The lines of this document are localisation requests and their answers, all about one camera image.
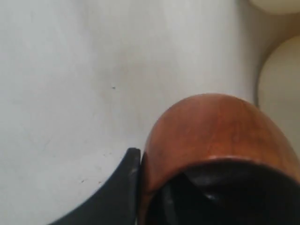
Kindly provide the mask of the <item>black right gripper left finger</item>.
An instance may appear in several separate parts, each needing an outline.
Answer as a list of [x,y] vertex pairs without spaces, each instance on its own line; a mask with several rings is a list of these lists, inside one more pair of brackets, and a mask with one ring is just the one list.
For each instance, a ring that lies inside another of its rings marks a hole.
[[84,203],[53,225],[134,225],[141,151],[129,148],[109,179]]

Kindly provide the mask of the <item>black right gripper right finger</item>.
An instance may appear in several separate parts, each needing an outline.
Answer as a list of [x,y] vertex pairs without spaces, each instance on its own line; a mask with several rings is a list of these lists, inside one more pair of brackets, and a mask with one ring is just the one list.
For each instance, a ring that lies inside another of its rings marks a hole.
[[300,186],[283,173],[253,164],[206,164],[161,190],[171,225],[297,225]]

